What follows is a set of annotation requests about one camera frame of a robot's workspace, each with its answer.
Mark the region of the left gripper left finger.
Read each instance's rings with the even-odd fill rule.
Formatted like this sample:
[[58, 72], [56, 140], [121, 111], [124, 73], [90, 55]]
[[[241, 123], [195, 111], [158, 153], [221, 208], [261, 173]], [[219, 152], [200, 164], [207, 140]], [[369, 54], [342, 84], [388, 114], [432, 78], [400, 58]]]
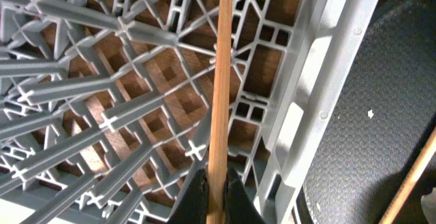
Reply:
[[208, 180], [204, 169], [198, 170], [167, 224], [206, 224]]

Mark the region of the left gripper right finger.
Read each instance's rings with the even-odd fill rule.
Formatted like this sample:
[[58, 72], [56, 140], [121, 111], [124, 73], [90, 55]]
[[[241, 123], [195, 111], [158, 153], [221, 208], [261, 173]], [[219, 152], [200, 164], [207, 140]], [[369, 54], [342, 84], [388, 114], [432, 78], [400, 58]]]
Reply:
[[233, 168], [227, 170], [223, 194], [225, 224], [265, 224]]

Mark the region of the wooden chopstick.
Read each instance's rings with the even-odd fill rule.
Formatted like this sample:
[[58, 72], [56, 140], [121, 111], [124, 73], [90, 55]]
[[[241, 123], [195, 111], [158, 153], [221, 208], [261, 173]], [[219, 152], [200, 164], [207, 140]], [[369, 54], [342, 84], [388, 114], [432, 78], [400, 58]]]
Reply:
[[395, 219], [416, 183], [420, 179], [433, 155], [435, 154], [435, 129], [432, 130], [428, 140], [420, 151], [417, 159], [414, 161], [411, 169], [408, 171], [404, 181], [401, 183], [398, 191], [390, 202], [388, 208], [379, 221], [379, 224], [391, 224]]
[[219, 0], [217, 55], [208, 154], [207, 224], [222, 224], [225, 222], [223, 196], [226, 172], [228, 170], [231, 43], [232, 0]]

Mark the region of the white tissue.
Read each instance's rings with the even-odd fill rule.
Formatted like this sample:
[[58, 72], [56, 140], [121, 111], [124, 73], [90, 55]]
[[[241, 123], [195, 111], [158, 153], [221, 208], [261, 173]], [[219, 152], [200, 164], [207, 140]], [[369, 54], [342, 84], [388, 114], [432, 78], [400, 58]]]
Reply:
[[430, 224], [436, 224], [436, 189], [433, 188], [429, 194], [423, 195], [420, 203], [426, 220]]

